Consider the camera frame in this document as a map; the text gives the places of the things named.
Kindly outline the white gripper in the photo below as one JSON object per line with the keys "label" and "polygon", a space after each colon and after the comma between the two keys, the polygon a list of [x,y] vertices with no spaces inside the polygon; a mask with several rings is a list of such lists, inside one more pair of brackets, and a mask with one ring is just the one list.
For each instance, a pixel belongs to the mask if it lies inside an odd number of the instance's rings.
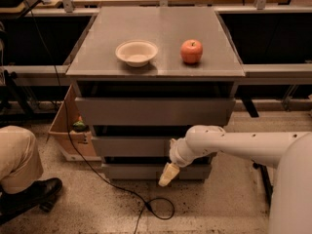
{"label": "white gripper", "polygon": [[170,140],[170,160],[171,163],[165,165],[158,182],[162,187],[167,186],[179,174],[179,167],[187,167],[195,160],[195,155],[184,138]]}

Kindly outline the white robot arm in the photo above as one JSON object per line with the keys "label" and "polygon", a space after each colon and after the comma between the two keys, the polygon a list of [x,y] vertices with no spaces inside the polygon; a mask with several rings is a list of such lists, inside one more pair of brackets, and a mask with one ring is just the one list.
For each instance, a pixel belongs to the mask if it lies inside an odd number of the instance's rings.
{"label": "white robot arm", "polygon": [[195,159],[221,151],[276,170],[268,234],[312,234],[312,133],[228,133],[196,125],[170,144],[159,184],[168,185]]}

